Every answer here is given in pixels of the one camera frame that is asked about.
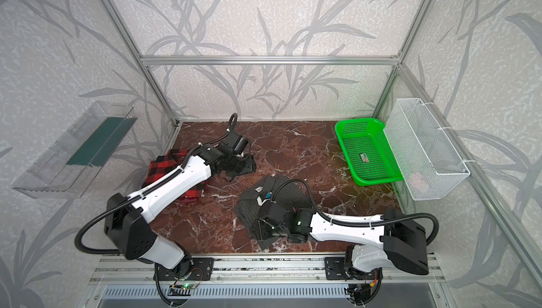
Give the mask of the clear plastic wall tray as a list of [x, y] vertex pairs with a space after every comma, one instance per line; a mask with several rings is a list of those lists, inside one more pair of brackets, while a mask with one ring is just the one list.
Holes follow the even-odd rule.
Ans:
[[12, 188], [33, 199], [82, 197], [138, 120], [133, 110], [94, 102]]

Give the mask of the aluminium horizontal frame bar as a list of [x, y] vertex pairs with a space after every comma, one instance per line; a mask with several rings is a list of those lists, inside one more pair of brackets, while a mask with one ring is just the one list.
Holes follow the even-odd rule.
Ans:
[[399, 62], [392, 56], [250, 56], [148, 55], [141, 58], [147, 66], [156, 65], [385, 65]]

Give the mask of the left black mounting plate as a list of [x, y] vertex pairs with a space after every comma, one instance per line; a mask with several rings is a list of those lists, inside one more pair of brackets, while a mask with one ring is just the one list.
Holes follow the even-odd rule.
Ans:
[[153, 279], [158, 281], [209, 281], [213, 272], [212, 257], [194, 257], [182, 259], [173, 269], [161, 265], [155, 269]]

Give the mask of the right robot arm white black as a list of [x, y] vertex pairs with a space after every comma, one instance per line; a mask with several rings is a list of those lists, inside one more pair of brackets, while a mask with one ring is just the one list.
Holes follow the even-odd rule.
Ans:
[[336, 216], [265, 202], [251, 233], [258, 240], [286, 237], [298, 244], [310, 239], [350, 243], [344, 260], [350, 274], [386, 267], [420, 276], [429, 274], [425, 228], [395, 209], [375, 216]]

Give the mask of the black mounting plate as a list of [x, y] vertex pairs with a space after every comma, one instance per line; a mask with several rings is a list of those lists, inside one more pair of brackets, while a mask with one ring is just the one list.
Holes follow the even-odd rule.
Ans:
[[161, 265], [155, 269], [153, 279], [158, 281], [209, 281], [213, 272], [212, 257], [194, 257], [182, 259], [173, 269]]
[[377, 281], [382, 279], [377, 269], [369, 273], [354, 268], [351, 260], [345, 257], [326, 257], [324, 259], [326, 279], [329, 281]]

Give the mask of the green plastic basket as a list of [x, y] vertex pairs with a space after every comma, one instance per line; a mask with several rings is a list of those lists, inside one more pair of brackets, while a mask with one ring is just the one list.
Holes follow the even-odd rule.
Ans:
[[351, 175], [361, 187], [404, 179], [384, 129], [385, 123], [369, 117], [343, 120], [335, 125]]

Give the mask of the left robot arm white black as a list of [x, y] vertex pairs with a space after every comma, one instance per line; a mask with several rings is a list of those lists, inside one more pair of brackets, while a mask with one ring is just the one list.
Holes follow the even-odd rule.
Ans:
[[150, 224], [171, 203], [191, 188], [225, 172], [228, 178], [255, 172], [255, 158], [245, 154], [249, 141], [231, 131], [217, 144], [200, 144], [183, 162], [158, 181], [128, 196], [114, 195], [107, 208], [124, 205], [106, 217], [104, 233], [117, 252], [128, 260], [145, 259], [167, 269], [189, 261], [189, 253], [178, 244], [155, 233]]

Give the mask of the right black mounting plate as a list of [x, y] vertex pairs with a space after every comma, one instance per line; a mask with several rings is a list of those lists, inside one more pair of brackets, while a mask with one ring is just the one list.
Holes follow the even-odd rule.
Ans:
[[345, 257], [326, 257], [324, 259], [326, 279], [329, 281], [377, 281], [382, 279], [377, 269], [369, 273], [354, 268], [351, 260]]

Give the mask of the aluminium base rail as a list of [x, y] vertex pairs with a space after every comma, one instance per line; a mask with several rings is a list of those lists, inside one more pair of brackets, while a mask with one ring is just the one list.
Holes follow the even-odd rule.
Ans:
[[[325, 283], [329, 257], [344, 259], [344, 253], [249, 253], [212, 254], [213, 270], [209, 281], [219, 284], [300, 284]], [[91, 275], [90, 285], [153, 284], [154, 266], [121, 257], [102, 257]]]

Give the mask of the grey pinstriped long sleeve shirt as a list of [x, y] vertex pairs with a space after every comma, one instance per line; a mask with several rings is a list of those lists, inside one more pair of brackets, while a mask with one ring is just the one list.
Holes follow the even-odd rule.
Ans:
[[[239, 195], [239, 203], [234, 207], [234, 213], [237, 215], [237, 218], [248, 230], [249, 237], [253, 240], [257, 240], [261, 250], [268, 250], [271, 248], [279, 237], [269, 237], [268, 239], [260, 240], [255, 236], [253, 227], [256, 219], [258, 218], [258, 210], [260, 208], [258, 198], [264, 192], [265, 195], [269, 192], [275, 192], [278, 190], [279, 186], [286, 181], [288, 181], [288, 178], [283, 175], [267, 175], [242, 192]], [[279, 205], [289, 207], [290, 209], [312, 208], [309, 197], [305, 195], [299, 186], [294, 183], [291, 183], [282, 189], [276, 199], [276, 202]]]

